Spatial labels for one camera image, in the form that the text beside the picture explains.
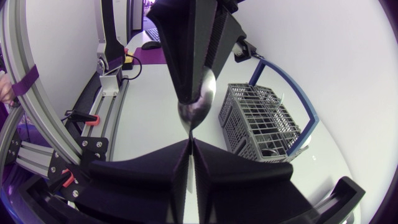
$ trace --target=metal spoon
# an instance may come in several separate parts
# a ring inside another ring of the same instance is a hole
[[[210,68],[204,67],[199,99],[189,105],[178,103],[178,114],[180,115],[182,126],[190,139],[192,138],[192,130],[195,129],[209,113],[215,95],[216,77]]]

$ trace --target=white wall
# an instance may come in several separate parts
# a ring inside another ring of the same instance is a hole
[[[127,45],[127,0],[113,0],[113,17],[116,37],[123,46]]]
[[[132,29],[142,29],[142,0],[133,0]]]
[[[373,0],[247,0],[235,17],[311,99],[366,191],[368,223],[398,163],[398,47]]]
[[[94,2],[27,1],[32,55],[59,117],[73,108],[96,70]]]

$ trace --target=computer mouse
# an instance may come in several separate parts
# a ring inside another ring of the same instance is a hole
[[[158,49],[161,48],[162,45],[158,41],[148,41],[144,43],[141,47],[142,50],[150,50],[150,49]]]

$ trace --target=blue metal frame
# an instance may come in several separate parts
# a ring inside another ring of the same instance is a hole
[[[305,111],[308,114],[308,117],[310,118],[310,121],[307,123],[305,126],[304,130],[301,132],[300,136],[298,139],[293,143],[292,147],[287,150],[287,155],[290,156],[294,154],[297,150],[301,148],[305,140],[311,135],[312,131],[315,129],[319,122],[319,117],[317,115],[317,112],[313,108],[311,101],[308,99],[304,91],[301,89],[301,87],[293,80],[292,77],[290,77],[285,71],[283,71],[281,68],[279,68],[277,65],[274,65],[273,63],[260,59],[259,64],[257,65],[256,70],[253,73],[253,76],[250,79],[249,85],[254,86],[256,85],[258,79],[261,76],[262,71],[264,68],[268,66],[272,68],[275,72],[277,72],[294,90],[294,92],[297,94],[298,98],[302,102]]]

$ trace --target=keyboard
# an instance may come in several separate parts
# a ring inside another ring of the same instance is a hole
[[[157,32],[157,28],[147,29],[145,32],[148,34],[149,38],[154,41],[160,42],[159,33]]]

